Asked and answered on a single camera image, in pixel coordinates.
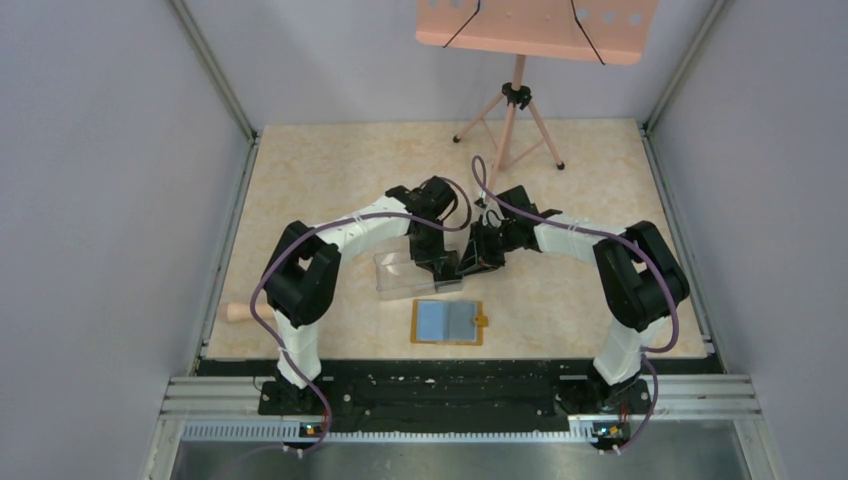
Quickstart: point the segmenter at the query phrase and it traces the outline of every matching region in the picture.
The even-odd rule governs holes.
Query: pink board
[[[659,0],[574,0],[578,18],[606,63],[639,61]],[[443,46],[477,0],[418,0],[416,38]],[[596,62],[570,0],[483,0],[451,47]]]

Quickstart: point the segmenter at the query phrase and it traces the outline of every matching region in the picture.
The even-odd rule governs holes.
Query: gray wall
[[[138,478],[245,143],[164,1],[0,5],[0,478]]]
[[[843,0],[736,2],[657,133],[721,351],[799,479],[845,476],[846,24]]]
[[[634,66],[529,59],[539,110],[645,119],[710,3],[662,0]],[[509,55],[419,44],[414,0],[188,4],[258,126],[470,119],[512,77]]]

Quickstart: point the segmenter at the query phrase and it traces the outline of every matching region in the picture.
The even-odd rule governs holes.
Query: clear plastic box
[[[448,251],[456,250],[449,245]],[[415,265],[409,251],[378,253],[374,255],[377,267],[377,295],[380,300],[435,295],[462,290],[462,279],[435,282],[433,274]]]

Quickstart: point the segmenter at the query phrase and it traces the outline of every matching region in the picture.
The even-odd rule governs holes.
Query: tripod
[[[483,125],[486,126],[486,130],[489,132],[489,136],[492,138],[492,142],[495,143],[498,149],[497,156],[495,157],[495,166],[492,168],[492,173],[489,177],[489,182],[487,187],[489,190],[493,190],[495,186],[495,180],[498,176],[499,170],[506,170],[507,168],[518,163],[519,160],[526,157],[533,150],[542,145],[542,143],[548,144],[548,149],[551,151],[551,155],[554,157],[554,163],[556,163],[557,169],[563,170],[565,168],[565,163],[563,163],[562,159],[559,156],[559,152],[554,145],[554,142],[551,140],[551,136],[548,134],[548,129],[545,128],[545,122],[542,121],[542,117],[539,115],[539,111],[536,110],[536,105],[533,104],[533,97],[530,95],[530,87],[527,85],[521,85],[521,79],[524,77],[524,63],[527,61],[526,55],[516,55],[515,57],[515,72],[512,75],[512,82],[505,83],[501,92],[492,99],[491,102],[480,112],[474,120],[471,121],[465,128],[463,128],[459,133],[457,133],[453,137],[454,143],[459,143],[462,140],[462,137],[471,130],[474,125],[477,125],[478,122],[483,122]],[[507,101],[507,110],[506,110],[506,121],[504,122],[504,129],[501,133],[501,139],[499,142],[495,141],[495,136],[492,134],[492,130],[489,128],[489,125],[486,123],[486,119],[484,118],[486,114],[488,114],[498,103],[506,98]],[[504,164],[504,160],[509,157],[509,142],[512,139],[512,128],[515,125],[515,114],[517,110],[524,110],[525,107],[530,108],[530,113],[533,114],[533,119],[536,120],[536,126],[539,127],[539,131],[542,132],[542,139],[536,142],[535,145],[530,147],[526,152],[522,153],[518,157],[509,161],[509,163]]]

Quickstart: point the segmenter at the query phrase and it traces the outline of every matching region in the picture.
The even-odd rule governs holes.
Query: wooden rolling pin handle
[[[250,314],[250,305],[247,303],[227,303],[219,308],[220,316],[228,323],[243,322],[245,320],[253,320],[253,315]],[[256,305],[256,313],[262,317],[262,320],[274,320],[274,309],[268,304]]]

